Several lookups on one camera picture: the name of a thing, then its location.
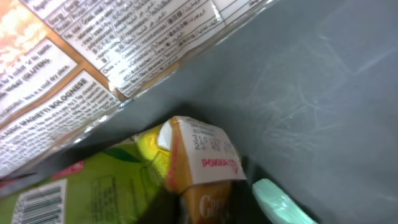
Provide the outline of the mint green tissue pack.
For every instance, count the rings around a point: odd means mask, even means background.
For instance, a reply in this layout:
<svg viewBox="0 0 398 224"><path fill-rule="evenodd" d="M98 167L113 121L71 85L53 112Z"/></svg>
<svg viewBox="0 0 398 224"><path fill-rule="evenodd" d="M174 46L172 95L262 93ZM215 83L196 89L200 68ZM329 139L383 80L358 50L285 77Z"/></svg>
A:
<svg viewBox="0 0 398 224"><path fill-rule="evenodd" d="M317 224L280 187L269 179L252 185L252 193L273 224Z"/></svg>

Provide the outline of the orange spaghetti packet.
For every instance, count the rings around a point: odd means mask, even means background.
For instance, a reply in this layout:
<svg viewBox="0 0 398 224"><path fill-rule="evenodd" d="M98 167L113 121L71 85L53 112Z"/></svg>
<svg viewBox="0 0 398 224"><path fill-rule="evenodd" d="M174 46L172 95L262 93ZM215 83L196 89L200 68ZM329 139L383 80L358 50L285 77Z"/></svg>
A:
<svg viewBox="0 0 398 224"><path fill-rule="evenodd" d="M1 2L1 177L71 144L265 0Z"/></svg>

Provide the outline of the green drink carton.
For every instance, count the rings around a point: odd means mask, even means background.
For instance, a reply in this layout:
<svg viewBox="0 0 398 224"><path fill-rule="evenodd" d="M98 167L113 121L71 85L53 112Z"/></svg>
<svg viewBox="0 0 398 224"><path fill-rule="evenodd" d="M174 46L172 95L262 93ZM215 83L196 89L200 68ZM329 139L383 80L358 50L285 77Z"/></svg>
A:
<svg viewBox="0 0 398 224"><path fill-rule="evenodd" d="M224 223L241 160L187 116L131 136L1 199L2 223Z"/></svg>

